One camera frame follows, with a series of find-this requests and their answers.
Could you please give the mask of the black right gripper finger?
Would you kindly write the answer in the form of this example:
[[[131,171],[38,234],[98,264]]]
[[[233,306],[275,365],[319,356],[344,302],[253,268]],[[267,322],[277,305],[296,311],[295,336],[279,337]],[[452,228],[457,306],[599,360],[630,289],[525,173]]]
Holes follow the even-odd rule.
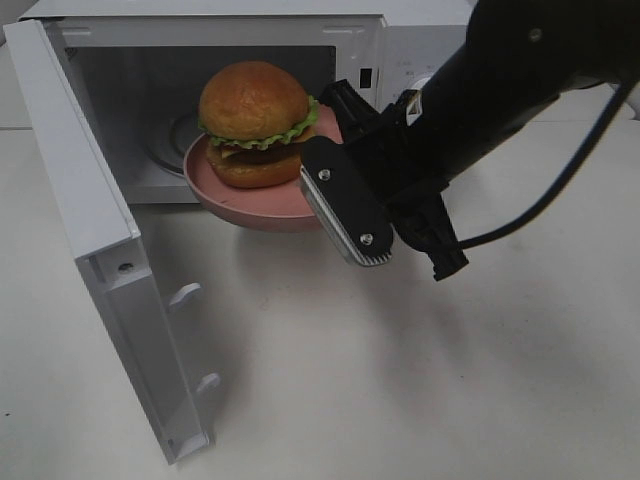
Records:
[[[440,194],[392,205],[392,224],[400,239],[426,254],[436,281],[444,280],[468,265]]]
[[[344,144],[369,134],[380,116],[345,79],[327,85],[320,102],[333,111]]]

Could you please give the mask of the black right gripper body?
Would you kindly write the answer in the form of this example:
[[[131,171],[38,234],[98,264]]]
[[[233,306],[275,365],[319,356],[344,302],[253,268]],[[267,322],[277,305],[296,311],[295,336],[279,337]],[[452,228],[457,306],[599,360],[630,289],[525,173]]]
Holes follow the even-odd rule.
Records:
[[[402,95],[379,113],[369,134],[342,144],[392,229],[393,204],[441,195],[453,178],[480,159],[477,129],[439,104],[409,125],[406,107],[416,98]]]

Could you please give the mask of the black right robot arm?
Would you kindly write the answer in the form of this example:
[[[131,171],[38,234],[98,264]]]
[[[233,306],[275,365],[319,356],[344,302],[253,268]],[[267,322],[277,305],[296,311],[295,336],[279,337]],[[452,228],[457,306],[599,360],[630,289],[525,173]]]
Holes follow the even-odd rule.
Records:
[[[442,280],[466,266],[468,249],[517,231],[557,198],[638,82],[637,2],[481,1],[464,44],[384,110],[345,80],[325,87],[320,100],[342,140],[304,148],[302,190],[346,259],[384,264],[401,240]],[[459,239],[442,199],[449,183],[564,92],[603,83],[615,93],[541,198],[506,225]]]

